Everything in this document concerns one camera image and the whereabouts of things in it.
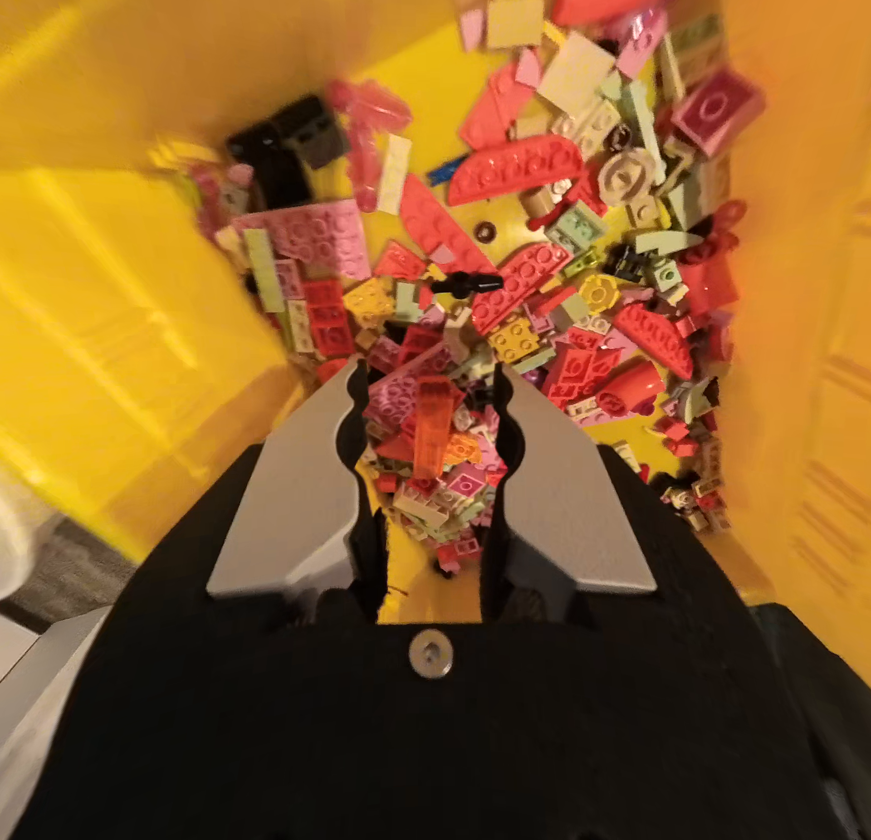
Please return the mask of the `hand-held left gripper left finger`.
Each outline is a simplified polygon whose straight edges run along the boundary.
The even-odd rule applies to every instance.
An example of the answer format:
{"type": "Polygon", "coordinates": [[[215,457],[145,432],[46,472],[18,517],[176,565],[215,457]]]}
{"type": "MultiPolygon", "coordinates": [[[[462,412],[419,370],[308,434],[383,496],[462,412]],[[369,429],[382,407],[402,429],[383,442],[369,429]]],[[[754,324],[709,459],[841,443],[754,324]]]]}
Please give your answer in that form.
{"type": "Polygon", "coordinates": [[[367,368],[351,357],[267,437],[217,558],[213,598],[278,594],[312,613],[347,590],[367,621],[387,593],[384,528],[357,465],[367,368]]]}

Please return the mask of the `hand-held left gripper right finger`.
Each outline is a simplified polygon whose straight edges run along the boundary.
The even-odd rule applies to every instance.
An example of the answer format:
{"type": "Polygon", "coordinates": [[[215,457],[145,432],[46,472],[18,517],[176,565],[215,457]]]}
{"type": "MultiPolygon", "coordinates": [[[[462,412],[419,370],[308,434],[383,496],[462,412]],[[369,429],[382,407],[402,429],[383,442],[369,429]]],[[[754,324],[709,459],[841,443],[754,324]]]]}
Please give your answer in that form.
{"type": "Polygon", "coordinates": [[[598,446],[510,366],[499,364],[493,406],[495,489],[480,573],[484,621],[515,595],[538,596],[546,621],[576,597],[654,595],[658,589],[598,446]]]}

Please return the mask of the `pile of toy bricks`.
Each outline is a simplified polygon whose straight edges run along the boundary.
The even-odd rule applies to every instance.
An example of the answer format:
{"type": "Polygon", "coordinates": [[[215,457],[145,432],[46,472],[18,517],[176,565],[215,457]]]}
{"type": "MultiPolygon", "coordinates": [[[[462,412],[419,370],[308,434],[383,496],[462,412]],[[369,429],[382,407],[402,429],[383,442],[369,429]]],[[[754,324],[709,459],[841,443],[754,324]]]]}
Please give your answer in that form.
{"type": "Polygon", "coordinates": [[[488,78],[460,131],[469,152],[408,169],[408,107],[367,117],[376,83],[337,83],[251,135],[234,165],[175,152],[201,229],[252,285],[292,353],[326,383],[351,353],[369,388],[363,459],[399,533],[446,578],[481,556],[506,467],[486,395],[507,364],[583,430],[645,427],[678,463],[652,474],[630,443],[615,452],[694,531],[731,527],[715,410],[732,359],[737,299],[727,259],[746,203],[730,196],[726,154],[672,111],[729,63],[719,9],[648,12],[601,39],[616,64],[582,116],[521,117],[538,86],[521,49],[488,78]],[[454,387],[436,479],[413,476],[421,376],[454,387]]]}

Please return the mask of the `yellow plastic bin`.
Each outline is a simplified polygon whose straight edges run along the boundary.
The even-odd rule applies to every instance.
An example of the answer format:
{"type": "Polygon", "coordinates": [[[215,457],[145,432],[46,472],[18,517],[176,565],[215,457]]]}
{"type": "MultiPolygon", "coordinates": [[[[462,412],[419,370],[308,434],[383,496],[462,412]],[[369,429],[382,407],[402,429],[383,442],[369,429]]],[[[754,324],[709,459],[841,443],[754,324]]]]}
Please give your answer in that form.
{"type": "MultiPolygon", "coordinates": [[[[436,165],[494,66],[459,48],[478,1],[2,0],[2,461],[142,560],[294,382],[167,150],[370,70],[436,165]]],[[[768,106],[732,150],[733,529],[707,544],[868,681],[869,0],[673,14],[710,11],[768,106]]]]}

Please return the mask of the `orange brick separator tool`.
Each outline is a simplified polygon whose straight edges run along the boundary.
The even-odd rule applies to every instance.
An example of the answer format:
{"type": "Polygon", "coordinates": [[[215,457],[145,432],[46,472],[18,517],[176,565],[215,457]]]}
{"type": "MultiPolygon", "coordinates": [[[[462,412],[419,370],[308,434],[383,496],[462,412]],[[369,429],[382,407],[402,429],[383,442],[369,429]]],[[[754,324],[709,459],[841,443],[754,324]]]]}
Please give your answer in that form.
{"type": "Polygon", "coordinates": [[[442,472],[450,440],[454,387],[447,377],[421,376],[416,388],[413,476],[436,479],[442,472]]]}

